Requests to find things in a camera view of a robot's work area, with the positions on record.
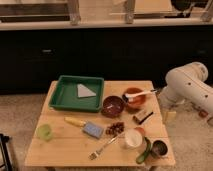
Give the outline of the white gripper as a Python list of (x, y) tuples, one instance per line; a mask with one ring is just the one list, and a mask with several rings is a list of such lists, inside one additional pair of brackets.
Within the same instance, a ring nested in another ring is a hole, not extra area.
[[(162, 89), (158, 95), (159, 103), (163, 109), (170, 110), (178, 105), (185, 103), (185, 98), (172, 90), (169, 86)], [(165, 111), (164, 112), (164, 123), (168, 124), (172, 122), (176, 117), (175, 111)]]

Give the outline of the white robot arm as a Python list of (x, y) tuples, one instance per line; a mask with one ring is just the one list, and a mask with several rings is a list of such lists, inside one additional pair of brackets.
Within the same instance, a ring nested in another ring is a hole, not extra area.
[(166, 86), (158, 95), (163, 120), (172, 119), (173, 107), (189, 100), (210, 115), (207, 123), (213, 127), (213, 87), (205, 83), (207, 78), (208, 69), (200, 62), (171, 69), (165, 77)]

